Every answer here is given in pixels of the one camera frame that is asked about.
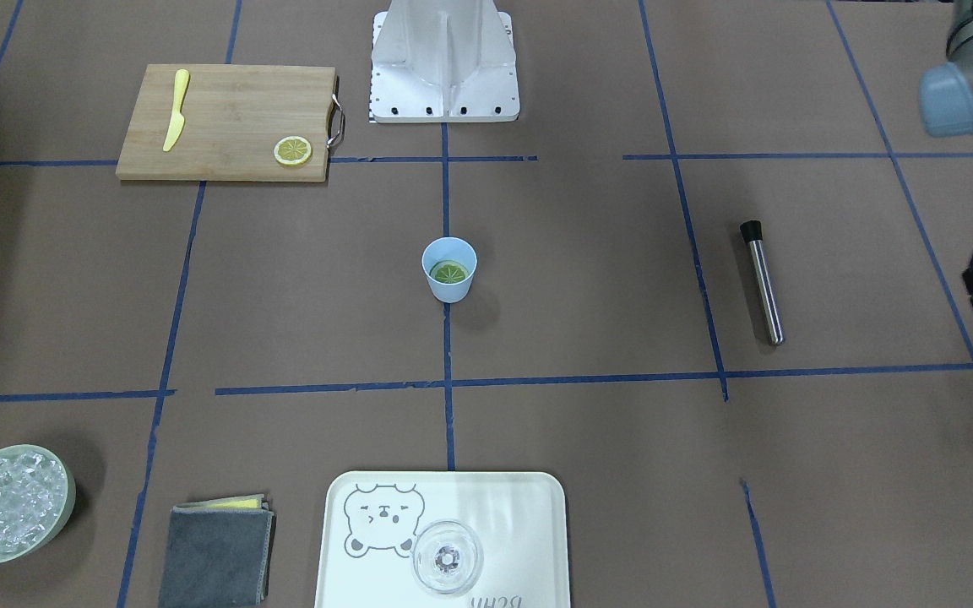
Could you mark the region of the steel muddler black tip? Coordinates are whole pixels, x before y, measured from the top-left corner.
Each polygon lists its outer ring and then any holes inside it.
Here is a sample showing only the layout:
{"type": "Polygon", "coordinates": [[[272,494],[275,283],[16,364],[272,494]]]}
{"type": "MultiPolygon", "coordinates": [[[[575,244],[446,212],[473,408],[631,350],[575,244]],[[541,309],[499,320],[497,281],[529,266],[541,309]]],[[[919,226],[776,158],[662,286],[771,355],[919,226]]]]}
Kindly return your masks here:
{"type": "Polygon", "coordinates": [[[762,223],[760,220],[747,220],[747,222],[740,224],[740,234],[747,246],[750,259],[752,259],[754,281],[756,281],[759,290],[759,300],[769,343],[773,346],[779,346],[784,343],[786,336],[783,324],[781,324],[779,302],[774,291],[767,253],[764,249],[762,223]]]}

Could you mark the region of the green lime slice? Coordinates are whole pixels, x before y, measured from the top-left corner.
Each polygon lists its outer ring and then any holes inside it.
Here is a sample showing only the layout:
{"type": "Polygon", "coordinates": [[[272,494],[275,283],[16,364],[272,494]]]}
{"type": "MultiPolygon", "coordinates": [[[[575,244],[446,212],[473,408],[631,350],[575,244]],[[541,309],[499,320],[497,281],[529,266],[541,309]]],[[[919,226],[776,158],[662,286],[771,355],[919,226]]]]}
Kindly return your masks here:
{"type": "Polygon", "coordinates": [[[470,277],[470,271],[466,266],[455,261],[455,259],[441,259],[428,272],[430,280],[435,280],[441,285],[456,285],[470,277]]]}

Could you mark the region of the blue plastic cup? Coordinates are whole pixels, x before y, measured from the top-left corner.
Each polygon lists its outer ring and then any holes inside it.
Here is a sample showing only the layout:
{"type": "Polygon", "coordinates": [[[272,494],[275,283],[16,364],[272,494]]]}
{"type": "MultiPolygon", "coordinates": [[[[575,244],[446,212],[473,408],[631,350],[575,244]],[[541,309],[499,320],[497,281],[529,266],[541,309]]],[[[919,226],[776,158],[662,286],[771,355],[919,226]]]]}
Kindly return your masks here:
{"type": "Polygon", "coordinates": [[[462,238],[441,237],[422,251],[421,269],[433,296],[453,304],[470,292],[478,269],[478,254],[462,238]]]}

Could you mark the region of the yellow lemon slice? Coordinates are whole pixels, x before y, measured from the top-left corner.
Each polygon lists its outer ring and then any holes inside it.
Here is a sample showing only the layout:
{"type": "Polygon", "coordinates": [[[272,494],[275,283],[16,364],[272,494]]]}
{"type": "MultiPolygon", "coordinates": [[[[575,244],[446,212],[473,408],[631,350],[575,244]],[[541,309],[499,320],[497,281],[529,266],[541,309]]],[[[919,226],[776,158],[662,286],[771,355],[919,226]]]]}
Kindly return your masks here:
{"type": "Polygon", "coordinates": [[[285,136],[275,142],[273,156],[281,166],[301,166],[313,155],[313,144],[305,136],[285,136]]]}

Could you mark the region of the clear wine glass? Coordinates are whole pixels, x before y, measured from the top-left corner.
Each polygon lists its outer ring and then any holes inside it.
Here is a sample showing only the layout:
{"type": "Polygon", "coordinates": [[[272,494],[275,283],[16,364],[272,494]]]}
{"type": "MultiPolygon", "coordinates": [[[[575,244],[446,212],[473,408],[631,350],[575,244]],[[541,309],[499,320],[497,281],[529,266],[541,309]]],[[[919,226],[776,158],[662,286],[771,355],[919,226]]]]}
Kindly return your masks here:
{"type": "Polygon", "coordinates": [[[418,584],[429,594],[440,596],[470,592],[484,566],[479,536],[456,519],[429,524],[416,537],[410,558],[418,584]]]}

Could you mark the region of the cream bear tray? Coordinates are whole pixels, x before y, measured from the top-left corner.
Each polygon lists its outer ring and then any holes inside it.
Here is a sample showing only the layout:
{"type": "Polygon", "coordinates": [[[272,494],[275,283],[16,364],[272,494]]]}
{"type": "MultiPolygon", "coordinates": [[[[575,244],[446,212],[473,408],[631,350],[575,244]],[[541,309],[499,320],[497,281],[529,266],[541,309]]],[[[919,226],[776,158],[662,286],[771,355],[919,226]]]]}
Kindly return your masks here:
{"type": "Polygon", "coordinates": [[[541,472],[347,472],[329,485],[317,607],[568,607],[563,486],[541,472]],[[484,566],[464,595],[426,592],[410,551],[432,522],[468,524],[484,566]]]}

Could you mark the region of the wooden cutting board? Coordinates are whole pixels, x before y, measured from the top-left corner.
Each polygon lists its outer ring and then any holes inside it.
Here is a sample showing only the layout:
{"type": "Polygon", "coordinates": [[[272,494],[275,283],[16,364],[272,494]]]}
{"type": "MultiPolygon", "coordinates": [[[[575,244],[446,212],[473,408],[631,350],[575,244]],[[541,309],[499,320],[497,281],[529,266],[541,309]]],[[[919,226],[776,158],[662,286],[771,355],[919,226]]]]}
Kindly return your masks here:
{"type": "Polygon", "coordinates": [[[118,158],[123,181],[323,183],[341,139],[333,67],[189,64],[185,128],[163,153],[175,64],[150,64],[118,158]],[[275,142],[305,136],[313,155],[301,166],[275,162],[275,142]]]}

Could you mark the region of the grey folded cloth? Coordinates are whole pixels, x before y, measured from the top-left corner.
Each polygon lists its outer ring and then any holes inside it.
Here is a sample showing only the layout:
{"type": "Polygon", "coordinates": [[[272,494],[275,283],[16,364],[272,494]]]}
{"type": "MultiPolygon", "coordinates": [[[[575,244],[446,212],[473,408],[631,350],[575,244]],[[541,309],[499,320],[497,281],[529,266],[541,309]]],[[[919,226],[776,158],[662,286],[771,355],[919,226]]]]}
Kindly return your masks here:
{"type": "Polygon", "coordinates": [[[174,505],[160,607],[255,607],[266,600],[275,513],[266,494],[174,505]]]}

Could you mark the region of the yellow plastic knife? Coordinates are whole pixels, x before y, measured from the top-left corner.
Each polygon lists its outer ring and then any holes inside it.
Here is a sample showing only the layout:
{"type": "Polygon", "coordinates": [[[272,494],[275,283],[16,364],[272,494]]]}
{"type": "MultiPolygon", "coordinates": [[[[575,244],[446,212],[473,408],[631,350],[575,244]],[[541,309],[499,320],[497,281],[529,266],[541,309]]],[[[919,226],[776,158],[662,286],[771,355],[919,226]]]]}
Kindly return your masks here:
{"type": "Polygon", "coordinates": [[[174,149],[175,145],[177,145],[177,141],[181,137],[182,131],[184,131],[186,120],[184,114],[182,114],[182,104],[184,104],[190,77],[192,77],[192,74],[190,74],[189,70],[186,68],[179,68],[174,73],[172,86],[172,106],[169,123],[167,123],[165,142],[163,142],[161,147],[162,153],[170,153],[170,151],[174,149]]]}

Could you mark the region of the green bowl of ice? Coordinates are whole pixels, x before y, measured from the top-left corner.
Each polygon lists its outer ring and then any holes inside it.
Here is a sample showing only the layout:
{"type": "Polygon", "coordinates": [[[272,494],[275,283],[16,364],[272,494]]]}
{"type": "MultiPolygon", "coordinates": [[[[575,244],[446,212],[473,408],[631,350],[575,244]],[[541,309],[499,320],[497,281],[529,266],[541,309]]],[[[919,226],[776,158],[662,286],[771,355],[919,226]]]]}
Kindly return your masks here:
{"type": "Polygon", "coordinates": [[[36,445],[0,448],[0,563],[46,546],[76,504],[73,473],[57,454],[36,445]]]}

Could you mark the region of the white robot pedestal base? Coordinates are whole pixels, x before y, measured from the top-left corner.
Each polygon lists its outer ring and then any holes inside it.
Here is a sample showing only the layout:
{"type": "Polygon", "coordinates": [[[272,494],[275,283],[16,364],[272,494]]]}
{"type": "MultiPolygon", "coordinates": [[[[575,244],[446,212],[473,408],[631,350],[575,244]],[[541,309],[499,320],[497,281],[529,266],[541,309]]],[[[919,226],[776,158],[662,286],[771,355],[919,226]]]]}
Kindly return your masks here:
{"type": "Polygon", "coordinates": [[[370,121],[519,118],[513,20],[493,1],[393,1],[372,35],[370,121]]]}

